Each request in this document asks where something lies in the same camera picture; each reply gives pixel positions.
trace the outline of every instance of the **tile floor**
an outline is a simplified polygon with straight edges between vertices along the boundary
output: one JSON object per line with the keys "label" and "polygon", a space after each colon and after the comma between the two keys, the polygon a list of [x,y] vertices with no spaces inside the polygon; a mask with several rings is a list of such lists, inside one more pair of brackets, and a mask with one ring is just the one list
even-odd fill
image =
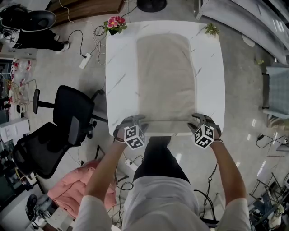
{"label": "tile floor", "polygon": [[[130,9],[134,6],[135,3],[130,2]],[[131,22],[145,20],[195,22],[193,11],[194,4],[190,1],[170,0],[167,7],[158,13],[145,13],[136,8],[130,13],[130,20]],[[109,15],[95,16],[78,22],[89,20],[96,27],[108,18]],[[212,20],[209,18],[201,18],[200,20],[203,23],[210,21]],[[253,48],[249,47],[237,31],[218,22],[214,23],[221,30],[219,39],[223,54],[226,86],[225,121],[222,139],[238,165],[247,191],[250,192],[257,178],[266,181],[270,173],[274,172],[277,178],[282,181],[289,171],[289,157],[284,152],[278,153],[275,151],[279,145],[277,142],[264,149],[256,146],[256,138],[259,134],[273,136],[278,132],[276,137],[285,134],[282,131],[267,128],[266,115],[260,110],[263,102],[263,78],[260,67],[254,64],[254,57],[264,59],[267,65],[273,62],[273,58],[258,45]],[[89,23],[67,23],[53,28],[53,31],[57,32],[62,39],[67,39],[69,34],[76,29],[81,29],[84,33],[83,53],[90,52],[94,48],[94,41],[91,38],[92,28]],[[82,56],[79,54],[80,42],[81,35],[79,32],[75,32],[71,36],[71,47],[68,51],[59,55],[56,55],[53,51],[38,51],[37,65],[33,77],[41,91],[40,100],[54,102],[57,89],[62,84],[79,89],[88,96],[104,86],[105,68],[104,65],[98,64],[97,51],[93,52],[93,57],[84,70],[79,68],[82,60]],[[100,55],[100,63],[103,64],[104,61],[105,55]],[[95,114],[105,117],[105,97],[100,96],[95,104]],[[31,131],[34,131],[43,123],[52,121],[52,110],[41,108],[38,110],[38,115],[34,115],[30,108],[27,117],[30,120]],[[260,145],[267,141],[269,139],[263,138]],[[41,180],[44,188],[46,190],[50,189],[66,173],[79,167],[79,161],[86,162],[93,159],[98,144],[106,151],[111,142],[112,138],[108,133],[107,125],[99,122],[94,129],[93,139],[83,142],[81,147],[71,148],[62,158],[53,177],[48,180]],[[208,186],[208,177],[216,164],[213,152],[209,149],[203,151],[195,147],[190,137],[173,137],[169,149],[174,156],[178,156],[179,164],[188,176],[192,188],[205,192]],[[138,149],[134,152],[129,149],[125,150],[126,157],[130,159],[143,153],[144,149]],[[131,179],[133,171],[124,164],[124,161],[125,159],[122,157],[119,169],[129,175]],[[217,192],[224,196],[219,170],[216,171],[211,182],[210,197],[212,200],[215,199]],[[202,196],[197,196],[200,204],[202,204]]]}

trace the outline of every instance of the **glove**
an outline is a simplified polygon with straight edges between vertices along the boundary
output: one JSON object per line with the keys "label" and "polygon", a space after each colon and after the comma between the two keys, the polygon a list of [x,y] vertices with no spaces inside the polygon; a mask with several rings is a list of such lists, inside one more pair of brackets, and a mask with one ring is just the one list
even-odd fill
{"label": "glove", "polygon": [[221,129],[218,125],[215,124],[215,122],[213,121],[211,117],[208,117],[206,115],[199,114],[199,113],[192,114],[192,117],[200,120],[198,125],[193,124],[193,123],[188,123],[188,127],[191,129],[193,133],[195,133],[198,130],[198,128],[202,126],[202,124],[205,124],[208,127],[214,128],[215,139],[219,139],[221,137],[222,135]]}
{"label": "glove", "polygon": [[[144,118],[145,118],[144,115],[133,115],[133,116],[129,116],[127,118],[124,118],[124,120],[118,126],[116,126],[116,128],[113,131],[114,139],[118,142],[124,143],[124,128],[126,128],[126,127],[130,128],[134,125],[139,125],[140,120],[142,120]],[[148,127],[148,124],[142,124],[139,126],[140,126],[140,129],[144,133]]]}

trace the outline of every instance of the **chair backrest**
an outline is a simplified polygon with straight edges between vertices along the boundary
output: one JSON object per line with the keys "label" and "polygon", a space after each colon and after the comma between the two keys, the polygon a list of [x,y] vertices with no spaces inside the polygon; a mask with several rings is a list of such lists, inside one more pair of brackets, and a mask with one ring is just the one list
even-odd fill
{"label": "chair backrest", "polygon": [[56,16],[47,10],[29,12],[21,29],[25,32],[43,31],[53,26]]}
{"label": "chair backrest", "polygon": [[52,177],[60,160],[71,147],[68,135],[56,125],[46,123],[35,132],[21,138],[12,155],[19,170],[28,175],[34,171],[44,179]]}
{"label": "chair backrest", "polygon": [[93,109],[94,102],[91,98],[74,88],[61,85],[55,97],[53,122],[69,133],[74,116],[79,120],[80,128],[85,129],[90,123]]}

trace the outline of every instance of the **potted plant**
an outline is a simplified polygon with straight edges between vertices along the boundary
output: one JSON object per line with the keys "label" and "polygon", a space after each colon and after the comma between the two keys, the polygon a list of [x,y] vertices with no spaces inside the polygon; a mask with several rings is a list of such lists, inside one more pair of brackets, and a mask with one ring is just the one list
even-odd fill
{"label": "potted plant", "polygon": [[205,27],[206,34],[210,35],[216,35],[220,33],[220,30],[217,29],[217,27],[213,23],[208,23],[207,26]]}
{"label": "potted plant", "polygon": [[127,28],[126,20],[119,16],[111,17],[108,21],[105,21],[103,24],[105,33],[109,31],[111,35],[114,35],[116,33],[120,34],[122,30],[125,30]]}

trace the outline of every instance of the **fiducial marker cube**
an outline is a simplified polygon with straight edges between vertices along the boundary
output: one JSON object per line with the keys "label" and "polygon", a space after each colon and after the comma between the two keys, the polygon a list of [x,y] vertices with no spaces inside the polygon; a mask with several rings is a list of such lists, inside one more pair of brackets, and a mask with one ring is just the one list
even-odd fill
{"label": "fiducial marker cube", "polygon": [[125,128],[125,142],[132,150],[145,145],[145,135],[138,125]]}
{"label": "fiducial marker cube", "polygon": [[206,149],[214,141],[214,128],[202,125],[194,134],[195,145]]}

